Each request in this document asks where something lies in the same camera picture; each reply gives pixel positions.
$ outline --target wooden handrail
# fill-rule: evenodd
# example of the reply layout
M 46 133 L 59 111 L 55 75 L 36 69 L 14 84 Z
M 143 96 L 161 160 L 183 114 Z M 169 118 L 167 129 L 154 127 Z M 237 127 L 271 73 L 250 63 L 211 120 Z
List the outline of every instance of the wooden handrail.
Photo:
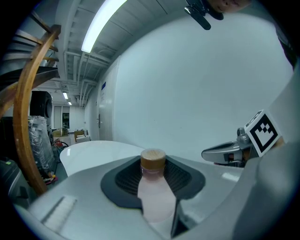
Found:
M 42 83 L 54 78 L 59 77 L 58 70 L 51 70 L 47 72 L 42 72 L 36 75 L 32 89 L 41 85 Z M 7 86 L 5 89 L 0 91 L 0 118 L 3 117 L 4 113 L 14 104 L 15 94 L 17 91 L 18 82 Z
M 15 32 L 15 36 L 19 37 L 19 38 L 26 39 L 26 40 L 31 41 L 31 42 L 36 43 L 36 44 L 40 44 L 40 45 L 43 44 L 43 41 L 41 39 L 38 39 L 37 37 L 34 37 L 34 36 L 30 35 L 29 33 L 24 32 L 22 30 L 17 30 Z M 55 52 L 58 52 L 58 49 L 56 47 L 50 46 L 49 49 L 51 49 Z
M 60 34 L 60 29 L 59 25 L 52 26 L 51 33 L 45 33 L 42 37 L 42 44 L 34 48 L 32 52 L 33 59 L 26 63 L 20 75 L 14 101 L 13 126 L 16 150 L 23 173 L 38 195 L 43 194 L 47 187 L 38 171 L 30 147 L 28 132 L 29 99 L 38 67 L 48 48 Z

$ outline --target window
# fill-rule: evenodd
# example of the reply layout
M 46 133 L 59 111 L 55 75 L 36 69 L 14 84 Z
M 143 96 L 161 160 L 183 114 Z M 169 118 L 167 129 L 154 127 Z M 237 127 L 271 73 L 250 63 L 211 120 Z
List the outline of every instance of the window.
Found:
M 63 128 L 70 128 L 70 114 L 69 113 L 63 113 L 62 114 L 62 127 Z

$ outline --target bottle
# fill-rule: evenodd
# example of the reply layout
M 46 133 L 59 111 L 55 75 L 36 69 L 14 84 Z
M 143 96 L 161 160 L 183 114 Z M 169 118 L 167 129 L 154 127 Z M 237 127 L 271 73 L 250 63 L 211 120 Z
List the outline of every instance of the bottle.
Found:
M 142 201 L 143 216 L 148 223 L 163 235 L 169 235 L 175 212 L 176 197 L 164 178 L 164 168 L 164 151 L 146 149 L 141 152 L 142 178 L 138 186 L 137 196 Z

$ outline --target corridor light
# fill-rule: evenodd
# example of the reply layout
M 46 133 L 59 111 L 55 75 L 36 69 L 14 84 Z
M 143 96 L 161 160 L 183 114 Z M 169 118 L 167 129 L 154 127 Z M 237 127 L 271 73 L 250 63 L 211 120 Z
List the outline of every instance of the corridor light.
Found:
M 127 0 L 106 0 L 96 13 L 85 35 L 81 51 L 90 53 L 105 24 Z
M 68 96 L 67 96 L 67 93 L 66 93 L 66 92 L 63 92 L 62 94 L 64 95 L 65 99 L 67 99 L 67 98 L 68 98 Z

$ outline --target wooden bottle cap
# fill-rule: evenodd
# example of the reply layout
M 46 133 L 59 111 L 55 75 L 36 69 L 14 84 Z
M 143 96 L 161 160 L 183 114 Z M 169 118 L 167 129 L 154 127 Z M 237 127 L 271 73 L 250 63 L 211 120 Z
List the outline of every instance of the wooden bottle cap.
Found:
M 141 166 L 149 170 L 165 167 L 165 152 L 161 149 L 145 149 L 141 152 Z

